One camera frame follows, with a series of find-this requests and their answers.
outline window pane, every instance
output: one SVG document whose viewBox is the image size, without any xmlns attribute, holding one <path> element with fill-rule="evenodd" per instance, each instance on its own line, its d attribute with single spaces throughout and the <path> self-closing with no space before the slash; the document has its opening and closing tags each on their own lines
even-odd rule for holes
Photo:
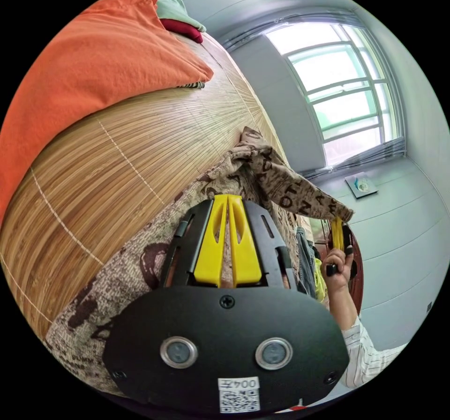
<svg viewBox="0 0 450 420">
<path fill-rule="evenodd" d="M 341 40 L 343 40 L 344 42 L 348 42 L 348 37 L 345 34 L 344 30 L 342 29 L 341 25 L 333 25 L 333 29 L 334 31 L 336 31 L 336 33 L 339 35 L 339 37 L 341 38 Z"/>
<path fill-rule="evenodd" d="M 344 26 L 345 32 L 349 35 L 351 41 L 358 47 L 364 48 L 364 44 L 357 33 L 357 29 L 351 26 Z"/>
<path fill-rule="evenodd" d="M 392 121 L 389 114 L 383 114 L 384 141 L 388 142 L 394 138 Z"/>
<path fill-rule="evenodd" d="M 380 107 L 382 112 L 389 111 L 388 100 L 386 99 L 386 92 L 384 91 L 385 84 L 375 84 L 376 95 L 378 97 L 378 101 L 380 102 Z"/>
<path fill-rule="evenodd" d="M 351 45 L 333 45 L 289 56 L 307 92 L 366 73 Z"/>
<path fill-rule="evenodd" d="M 372 61 L 372 58 L 370 57 L 369 53 L 367 51 L 361 51 L 362 58 L 364 59 L 364 62 L 367 65 L 367 68 L 369 69 L 370 76 L 372 79 L 380 79 L 381 75 L 376 68 L 374 62 Z"/>
<path fill-rule="evenodd" d="M 281 54 L 307 46 L 340 42 L 331 25 L 326 23 L 300 23 L 267 33 L 267 37 Z"/>
<path fill-rule="evenodd" d="M 361 131 L 323 144 L 327 165 L 336 165 L 381 144 L 380 129 Z"/>
<path fill-rule="evenodd" d="M 383 79 L 384 78 L 383 70 L 381 68 L 380 62 L 378 61 L 378 58 L 375 56 L 374 50 L 370 46 L 369 41 L 360 30 L 358 31 L 358 36 L 360 37 L 361 41 L 364 44 L 364 51 L 361 50 L 361 52 L 363 53 L 364 61 L 366 62 L 368 67 L 373 68 L 374 75 L 378 75 L 376 76 L 376 78 Z"/>
<path fill-rule="evenodd" d="M 385 141 L 398 137 L 397 125 L 395 122 L 394 104 L 387 84 L 375 84 L 375 90 L 380 100 L 383 111 L 383 126 Z"/>
<path fill-rule="evenodd" d="M 368 81 L 351 82 L 349 84 L 334 86 L 330 89 L 321 90 L 320 92 L 309 95 L 308 101 L 316 101 L 321 98 L 330 97 L 331 95 L 336 95 L 341 92 L 348 92 L 354 89 L 362 89 L 363 87 L 369 87 Z"/>
<path fill-rule="evenodd" d="M 376 114 L 371 90 L 343 95 L 313 106 L 322 129 L 365 115 Z"/>
<path fill-rule="evenodd" d="M 378 117 L 371 117 L 370 119 L 363 119 L 352 121 L 344 125 L 336 126 L 332 129 L 327 129 L 323 132 L 323 139 L 329 140 L 338 135 L 351 133 L 352 131 L 358 131 L 359 129 L 368 128 L 369 126 L 375 126 L 378 124 Z"/>
</svg>

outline lens ring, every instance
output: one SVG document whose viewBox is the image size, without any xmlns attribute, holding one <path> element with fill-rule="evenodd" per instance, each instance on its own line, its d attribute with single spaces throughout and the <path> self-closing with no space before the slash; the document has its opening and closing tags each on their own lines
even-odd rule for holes
<svg viewBox="0 0 450 420">
<path fill-rule="evenodd" d="M 183 345 L 185 345 L 188 350 L 189 350 L 189 357 L 186 361 L 184 362 L 174 362 L 168 353 L 168 348 L 170 345 L 180 342 Z M 162 344 L 161 347 L 159 349 L 159 354 L 161 355 L 161 359 L 169 366 L 172 368 L 188 368 L 191 365 L 194 364 L 194 362 L 197 360 L 198 357 L 198 351 L 197 351 L 197 347 L 189 340 L 186 339 L 185 337 L 180 337 L 180 336 L 172 336 L 169 337 L 168 339 L 166 339 Z"/>
<path fill-rule="evenodd" d="M 284 348 L 285 356 L 281 360 L 281 362 L 276 363 L 276 364 L 270 364 L 264 360 L 264 356 L 263 356 L 264 350 L 269 345 L 281 345 Z M 264 368 L 264 370 L 279 370 L 280 368 L 283 368 L 284 366 L 289 364 L 289 362 L 292 359 L 292 355 L 293 355 L 293 348 L 287 340 L 282 339 L 280 337 L 272 337 L 270 339 L 264 340 L 264 342 L 261 342 L 259 344 L 259 346 L 255 352 L 255 359 L 256 359 L 256 363 L 261 368 Z"/>
</svg>

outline qr code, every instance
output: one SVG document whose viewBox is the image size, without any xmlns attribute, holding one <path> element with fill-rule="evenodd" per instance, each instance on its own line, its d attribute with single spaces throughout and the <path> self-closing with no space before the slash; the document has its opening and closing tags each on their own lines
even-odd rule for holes
<svg viewBox="0 0 450 420">
<path fill-rule="evenodd" d="M 259 410 L 259 390 L 220 391 L 221 413 L 245 413 Z"/>
</svg>

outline blanket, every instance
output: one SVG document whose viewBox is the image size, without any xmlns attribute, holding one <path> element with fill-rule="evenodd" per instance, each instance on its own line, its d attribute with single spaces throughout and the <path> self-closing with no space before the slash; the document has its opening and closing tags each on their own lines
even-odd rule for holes
<svg viewBox="0 0 450 420">
<path fill-rule="evenodd" d="M 290 169 L 258 132 L 245 128 L 241 142 L 124 244 L 56 317 L 45 346 L 70 373 L 97 390 L 124 396 L 102 362 L 114 319 L 129 303 L 157 289 L 180 218 L 189 208 L 218 194 L 240 195 L 267 209 L 289 249 L 297 283 L 296 215 L 330 221 L 339 217 L 345 222 L 353 215 L 352 210 Z M 222 278 L 230 284 L 231 251 L 226 237 L 225 244 Z"/>
<path fill-rule="evenodd" d="M 0 131 L 0 227 L 30 165 L 61 131 L 127 98 L 211 79 L 212 70 L 161 24 L 156 1 L 94 3 L 33 63 Z"/>
<path fill-rule="evenodd" d="M 178 20 L 192 25 L 200 32 L 206 32 L 206 27 L 189 17 L 183 0 L 158 0 L 157 14 L 159 18 Z"/>
</svg>

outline orange blanket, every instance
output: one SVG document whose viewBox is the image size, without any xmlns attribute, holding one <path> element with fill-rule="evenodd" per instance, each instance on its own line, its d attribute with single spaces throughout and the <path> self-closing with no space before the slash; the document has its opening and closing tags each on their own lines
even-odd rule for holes
<svg viewBox="0 0 450 420">
<path fill-rule="evenodd" d="M 0 131 L 0 227 L 27 170 L 61 131 L 126 98 L 212 78 L 212 70 L 165 30 L 156 2 L 100 0 L 33 63 Z"/>
</svg>

